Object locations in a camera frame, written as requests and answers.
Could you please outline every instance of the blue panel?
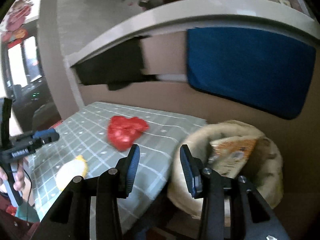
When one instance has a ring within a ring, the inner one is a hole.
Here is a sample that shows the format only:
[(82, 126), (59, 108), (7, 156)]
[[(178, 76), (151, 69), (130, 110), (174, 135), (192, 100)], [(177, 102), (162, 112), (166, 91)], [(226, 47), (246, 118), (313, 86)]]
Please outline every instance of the blue panel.
[(188, 30), (188, 82), (285, 119), (299, 115), (316, 50), (262, 30), (216, 27)]

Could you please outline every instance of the window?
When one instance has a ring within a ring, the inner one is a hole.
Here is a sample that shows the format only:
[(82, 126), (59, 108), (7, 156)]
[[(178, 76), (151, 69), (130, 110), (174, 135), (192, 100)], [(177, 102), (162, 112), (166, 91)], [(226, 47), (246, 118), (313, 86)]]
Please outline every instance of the window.
[(8, 50), (9, 63), (14, 85), (25, 87), (28, 85), (27, 76), (23, 66), (21, 45), (17, 44)]
[(39, 62), (37, 58), (36, 52), (36, 39), (34, 36), (27, 38), (24, 42), (24, 50), (26, 55), (26, 65), (29, 72), (30, 82), (41, 78), (42, 75), (40, 74), (39, 70)]
[(8, 49), (8, 56), (13, 85), (25, 87), (42, 77), (34, 36)]

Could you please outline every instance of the floor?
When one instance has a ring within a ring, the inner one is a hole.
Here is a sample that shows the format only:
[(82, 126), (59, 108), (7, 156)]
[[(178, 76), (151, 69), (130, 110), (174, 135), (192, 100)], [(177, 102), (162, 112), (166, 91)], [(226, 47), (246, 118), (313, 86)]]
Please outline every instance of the floor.
[(79, 51), (103, 32), (143, 11), (138, 0), (58, 0), (57, 5), (63, 56)]

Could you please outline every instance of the cable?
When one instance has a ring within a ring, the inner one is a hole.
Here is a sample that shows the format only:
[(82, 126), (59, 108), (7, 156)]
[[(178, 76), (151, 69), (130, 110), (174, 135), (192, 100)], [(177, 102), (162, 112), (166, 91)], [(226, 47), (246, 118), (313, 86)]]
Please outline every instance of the cable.
[(27, 222), (28, 222), (28, 209), (29, 209), (29, 199), (30, 199), (31, 190), (32, 190), (32, 181), (31, 181), (31, 178), (30, 178), (29, 174), (26, 172), (26, 170), (23, 169), (23, 171), (26, 173), (26, 175), (28, 176), (28, 179), (30, 180), (30, 190), (29, 190), (29, 195), (28, 195), (27, 212), (26, 212), (26, 217), (27, 217)]

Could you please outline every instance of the red heart-shaped object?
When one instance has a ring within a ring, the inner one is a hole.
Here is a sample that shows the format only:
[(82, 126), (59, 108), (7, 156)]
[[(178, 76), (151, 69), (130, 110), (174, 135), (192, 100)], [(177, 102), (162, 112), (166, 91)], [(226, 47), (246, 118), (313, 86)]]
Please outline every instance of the red heart-shaped object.
[(117, 150), (125, 151), (148, 128), (147, 122), (138, 117), (125, 118), (124, 116), (115, 115), (110, 119), (107, 136)]

